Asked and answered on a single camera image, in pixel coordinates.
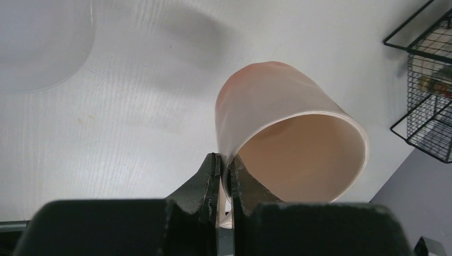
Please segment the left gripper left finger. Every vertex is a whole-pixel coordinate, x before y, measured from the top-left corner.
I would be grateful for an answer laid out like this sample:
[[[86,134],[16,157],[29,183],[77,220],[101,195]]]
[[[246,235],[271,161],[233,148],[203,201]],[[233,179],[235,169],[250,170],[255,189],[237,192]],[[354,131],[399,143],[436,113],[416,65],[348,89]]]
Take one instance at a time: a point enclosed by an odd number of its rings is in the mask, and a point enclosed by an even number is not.
[[[217,255],[221,158],[161,199],[53,201],[29,222],[15,255]]]

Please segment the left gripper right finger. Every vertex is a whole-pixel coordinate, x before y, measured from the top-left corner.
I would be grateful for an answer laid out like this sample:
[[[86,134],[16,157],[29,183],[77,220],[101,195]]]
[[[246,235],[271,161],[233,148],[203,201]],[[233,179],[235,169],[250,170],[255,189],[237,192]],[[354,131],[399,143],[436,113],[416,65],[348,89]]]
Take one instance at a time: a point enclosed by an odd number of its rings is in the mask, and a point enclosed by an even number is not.
[[[227,175],[235,255],[413,255],[384,206],[283,202],[239,156]]]

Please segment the pink mug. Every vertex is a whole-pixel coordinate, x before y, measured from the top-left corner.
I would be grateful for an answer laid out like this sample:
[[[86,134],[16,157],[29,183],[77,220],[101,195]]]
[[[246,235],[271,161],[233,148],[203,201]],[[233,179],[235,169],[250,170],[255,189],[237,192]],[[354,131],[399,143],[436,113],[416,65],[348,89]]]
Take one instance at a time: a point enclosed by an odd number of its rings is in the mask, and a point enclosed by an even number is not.
[[[369,159],[364,128],[307,75],[278,61],[250,64],[228,78],[216,99],[215,129],[222,207],[232,199],[235,157],[276,197],[302,203],[337,200]]]

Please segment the white plastic basket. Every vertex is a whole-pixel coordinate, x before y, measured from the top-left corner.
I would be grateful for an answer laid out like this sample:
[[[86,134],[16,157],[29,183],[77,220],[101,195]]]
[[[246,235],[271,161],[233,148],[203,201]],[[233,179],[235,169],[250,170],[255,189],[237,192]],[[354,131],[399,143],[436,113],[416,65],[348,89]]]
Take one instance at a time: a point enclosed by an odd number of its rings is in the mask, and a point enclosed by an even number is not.
[[[81,69],[94,40],[93,1],[1,1],[1,94],[64,82]]]

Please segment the small dark spice jar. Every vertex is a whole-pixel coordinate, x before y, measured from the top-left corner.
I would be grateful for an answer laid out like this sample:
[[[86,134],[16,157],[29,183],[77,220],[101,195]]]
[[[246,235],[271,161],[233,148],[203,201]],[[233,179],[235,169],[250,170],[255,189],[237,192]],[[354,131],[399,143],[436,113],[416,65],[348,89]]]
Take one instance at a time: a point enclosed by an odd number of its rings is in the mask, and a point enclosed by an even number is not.
[[[430,94],[451,98],[451,66],[444,66],[432,76],[422,75],[418,80],[418,88]]]

